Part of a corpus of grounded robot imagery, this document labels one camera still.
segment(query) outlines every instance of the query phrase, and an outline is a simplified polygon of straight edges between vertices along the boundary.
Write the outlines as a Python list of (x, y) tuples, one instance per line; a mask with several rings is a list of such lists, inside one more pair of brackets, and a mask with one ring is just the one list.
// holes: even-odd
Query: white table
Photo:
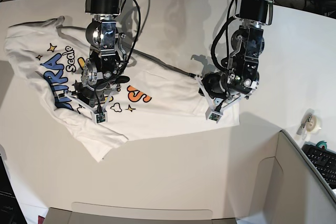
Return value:
[[(149, 0), (138, 0), (143, 19), (148, 17), (137, 49), (186, 71), (201, 72), (203, 65), (191, 60), (192, 55), (207, 56), (211, 63), (209, 49), (229, 1), (150, 0), (149, 5)], [(91, 17), (84, 13), (84, 3), (1, 3), (0, 48), (6, 28), (22, 22), (64, 15), (65, 25), (86, 27)], [(131, 19), (135, 8), (131, 16), (128, 12), (131, 5), (128, 0), (120, 17), (124, 19), (121, 29), (128, 34), (136, 29)], [(235, 21), (229, 33), (238, 25)], [(210, 209), (214, 219), (247, 216), (258, 164), (275, 155), (275, 135), (280, 129), (295, 132), (306, 110), (315, 109), (323, 119), (323, 129), (311, 140), (325, 140), (336, 150), (335, 30), (336, 20), (276, 6), (273, 24), (265, 27), (259, 89), (241, 102), (240, 126), (128, 142), (101, 163), (42, 109), (38, 95), (21, 79), (10, 81), (11, 74), (4, 77), (0, 72), (5, 82), (2, 92), (6, 91), (0, 100), (0, 145), (19, 202), (69, 210), (74, 201), (131, 208)], [(217, 51), (225, 54), (224, 38)], [(2, 52), (0, 59), (6, 60)]]

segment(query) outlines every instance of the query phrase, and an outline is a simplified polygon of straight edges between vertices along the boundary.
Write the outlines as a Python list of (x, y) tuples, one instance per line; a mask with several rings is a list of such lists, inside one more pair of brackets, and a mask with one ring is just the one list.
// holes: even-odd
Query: yellow star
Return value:
[(131, 108), (131, 106), (130, 106), (130, 105), (128, 105), (128, 109), (127, 109), (127, 110), (129, 110), (129, 111), (133, 112), (133, 110), (136, 110), (136, 109), (133, 109), (133, 108)]
[(51, 52), (55, 52), (55, 49), (56, 49), (57, 46), (53, 46), (51, 43), (50, 43), (50, 48), (47, 50), (47, 52), (51, 51)]

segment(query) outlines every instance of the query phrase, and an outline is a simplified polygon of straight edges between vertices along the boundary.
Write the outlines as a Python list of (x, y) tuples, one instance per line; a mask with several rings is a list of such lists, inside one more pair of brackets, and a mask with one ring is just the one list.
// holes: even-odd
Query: keyboard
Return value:
[(331, 188), (336, 188), (336, 154), (308, 144), (302, 150)]

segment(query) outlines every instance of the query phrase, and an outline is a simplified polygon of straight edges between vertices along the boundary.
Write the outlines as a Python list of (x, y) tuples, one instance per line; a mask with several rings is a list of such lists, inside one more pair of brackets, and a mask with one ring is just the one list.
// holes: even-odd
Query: tape roll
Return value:
[(313, 115), (310, 119), (310, 122), (306, 123), (306, 129), (311, 134), (316, 134), (321, 129), (321, 120)]

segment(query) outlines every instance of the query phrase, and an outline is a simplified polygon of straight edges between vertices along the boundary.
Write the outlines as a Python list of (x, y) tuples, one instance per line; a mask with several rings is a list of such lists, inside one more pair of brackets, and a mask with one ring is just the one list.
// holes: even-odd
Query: white t-shirt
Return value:
[(123, 75), (130, 82), (107, 105), (108, 122), (94, 124), (90, 112), (68, 98), (89, 55), (85, 30), (61, 28), (64, 17), (8, 29), (5, 53), (14, 73), (40, 95), (43, 107), (98, 162), (127, 141), (208, 131), (239, 124), (239, 105), (224, 112), (219, 123), (206, 120), (208, 108), (197, 82), (133, 53)]

